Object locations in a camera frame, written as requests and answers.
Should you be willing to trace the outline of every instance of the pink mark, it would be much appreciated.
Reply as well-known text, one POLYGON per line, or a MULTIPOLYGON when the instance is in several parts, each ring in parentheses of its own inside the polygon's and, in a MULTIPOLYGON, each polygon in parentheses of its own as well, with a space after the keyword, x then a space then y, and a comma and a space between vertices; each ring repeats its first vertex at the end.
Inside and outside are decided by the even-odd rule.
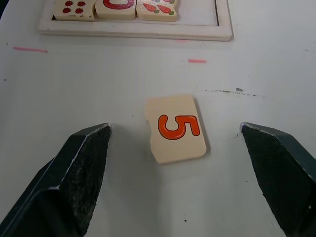
POLYGON ((15 50, 20 51, 29 51, 29 52, 37 52, 37 53, 48 53, 48 50, 37 49, 37 48, 21 48, 21 47, 13 47, 15 50))
POLYGON ((189 63, 206 63, 206 60, 202 59, 189 59, 189 63))
POLYGON ((185 43, 185 42, 189 42, 188 39, 177 39, 176 40, 177 43, 185 43))

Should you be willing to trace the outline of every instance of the wooden tile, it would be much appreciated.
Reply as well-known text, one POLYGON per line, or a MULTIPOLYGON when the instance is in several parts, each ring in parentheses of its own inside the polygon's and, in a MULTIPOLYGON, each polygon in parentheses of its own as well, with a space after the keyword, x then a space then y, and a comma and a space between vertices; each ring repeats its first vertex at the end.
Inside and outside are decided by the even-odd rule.
POLYGON ((136 0, 97 0, 95 9, 100 19, 133 20, 136 0))
POLYGON ((159 163, 199 158, 206 145, 191 95, 151 98, 145 116, 151 127, 151 149, 159 163))
POLYGON ((61 21, 94 21, 96 0, 56 0, 54 16, 61 21))
POLYGON ((176 21, 178 0, 137 0, 137 16, 146 21, 176 21))

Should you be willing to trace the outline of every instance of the white table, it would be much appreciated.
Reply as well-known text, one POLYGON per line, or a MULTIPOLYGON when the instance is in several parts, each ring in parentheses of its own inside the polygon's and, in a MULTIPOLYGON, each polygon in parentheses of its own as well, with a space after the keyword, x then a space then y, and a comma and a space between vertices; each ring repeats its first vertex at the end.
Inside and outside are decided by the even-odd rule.
POLYGON ((42 6, 10 0, 0 21, 0 220, 69 135, 109 122, 86 236, 284 236, 237 135, 243 121, 274 127, 316 157, 315 0, 230 1, 231 42, 41 36, 42 6), (249 95, 211 92, 237 87, 249 95), (145 101, 179 93, 197 99, 212 149, 158 165, 145 101))

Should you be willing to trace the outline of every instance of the red number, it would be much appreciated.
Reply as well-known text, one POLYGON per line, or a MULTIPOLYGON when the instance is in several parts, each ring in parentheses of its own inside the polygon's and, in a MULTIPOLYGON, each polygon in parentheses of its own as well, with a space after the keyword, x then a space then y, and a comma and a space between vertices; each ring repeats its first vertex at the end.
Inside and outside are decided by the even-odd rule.
POLYGON ((183 137, 186 134, 186 123, 190 124, 192 134, 194 136, 199 136, 200 131, 197 117, 179 115, 176 116, 175 120, 178 124, 178 129, 173 131, 166 127, 168 121, 167 115, 161 115, 158 119, 158 130, 165 139, 178 140, 183 137))
POLYGON ((112 4, 110 0, 103 0, 104 6, 114 9, 114 10, 124 10, 132 7, 135 3, 135 0, 127 0, 127 4, 112 4))

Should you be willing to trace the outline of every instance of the wooden tray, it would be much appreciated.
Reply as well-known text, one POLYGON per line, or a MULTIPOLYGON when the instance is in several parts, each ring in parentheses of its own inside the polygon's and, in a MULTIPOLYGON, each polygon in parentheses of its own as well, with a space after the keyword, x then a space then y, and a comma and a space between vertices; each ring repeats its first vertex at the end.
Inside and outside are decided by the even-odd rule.
POLYGON ((55 0, 46 0, 38 29, 45 35, 134 37, 229 41, 232 27, 227 0, 181 0, 176 22, 101 20, 57 21, 55 0))

